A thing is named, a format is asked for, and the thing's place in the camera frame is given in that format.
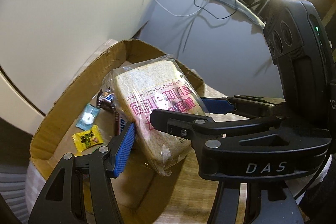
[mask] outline bread loaf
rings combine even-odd
[[[198,95],[173,60],[160,58],[130,70],[119,68],[113,75],[118,110],[136,123],[142,151],[154,169],[164,174],[186,156],[191,142],[155,130],[150,113],[160,108],[205,115],[196,100]]]

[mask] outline cardboard box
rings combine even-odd
[[[54,104],[31,142],[31,161],[44,179],[49,177],[64,153],[76,155],[71,139],[73,132],[78,130],[75,121],[99,91],[104,76],[126,61],[137,63],[162,55],[164,52],[159,49],[132,39],[114,44],[87,62],[88,66],[78,73]],[[181,63],[178,62],[178,65],[198,94],[203,96],[205,85],[202,79]],[[113,134],[104,131],[105,145]],[[85,153],[91,153],[98,147],[92,147]],[[146,165],[140,150],[131,152],[125,171],[112,180],[125,224],[207,222],[217,183],[198,176],[193,151],[171,171],[170,177],[162,177]],[[85,191],[85,203],[87,211],[92,211],[89,189]]]

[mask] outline camera lens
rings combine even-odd
[[[273,47],[271,40],[268,40],[268,47],[269,47],[269,51],[271,52],[271,54],[274,55],[275,51],[274,51],[274,47]]]
[[[279,34],[276,31],[273,32],[273,41],[274,41],[275,48],[278,50],[280,54],[282,54],[283,48],[282,48],[281,39],[280,39]]]
[[[281,28],[281,33],[282,33],[282,36],[283,36],[283,39],[284,39],[285,43],[288,46],[291,46],[292,43],[293,43],[293,37],[292,37],[291,31],[290,31],[288,25],[285,22],[282,21],[281,25],[280,25],[280,28]]]

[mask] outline candy wrapper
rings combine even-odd
[[[90,130],[95,119],[99,113],[100,109],[87,104],[84,108],[84,111],[80,115],[80,118],[76,124],[76,127],[80,128],[81,130]]]
[[[120,135],[125,128],[126,121],[120,116],[118,112],[115,114],[115,124],[118,129],[117,134]]]
[[[100,90],[97,96],[97,108],[102,108],[106,111],[115,113],[116,108],[113,103],[114,93],[109,88]]]
[[[150,121],[151,112],[166,109],[205,115],[205,106],[174,59],[161,57],[112,72],[115,106],[128,121],[134,121],[137,142],[152,167],[168,175],[169,167],[191,150],[189,140],[157,131]]]
[[[91,130],[76,133],[72,135],[72,138],[78,152],[83,152],[94,145],[104,142],[96,124],[92,126]]]

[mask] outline white wall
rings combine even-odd
[[[198,9],[193,0],[159,2],[177,15]],[[206,9],[220,18],[233,12],[232,8],[214,0]],[[152,5],[143,19],[144,22],[147,20],[140,39],[167,53],[179,53],[179,60],[195,69],[216,90],[228,96],[283,98],[279,72],[271,61],[263,32],[240,12],[224,20],[205,11],[190,17],[174,17],[160,6]]]
[[[0,117],[32,135],[43,120],[43,116],[12,88],[1,73]]]
[[[48,112],[95,49],[135,34],[150,1],[0,0],[0,65]]]

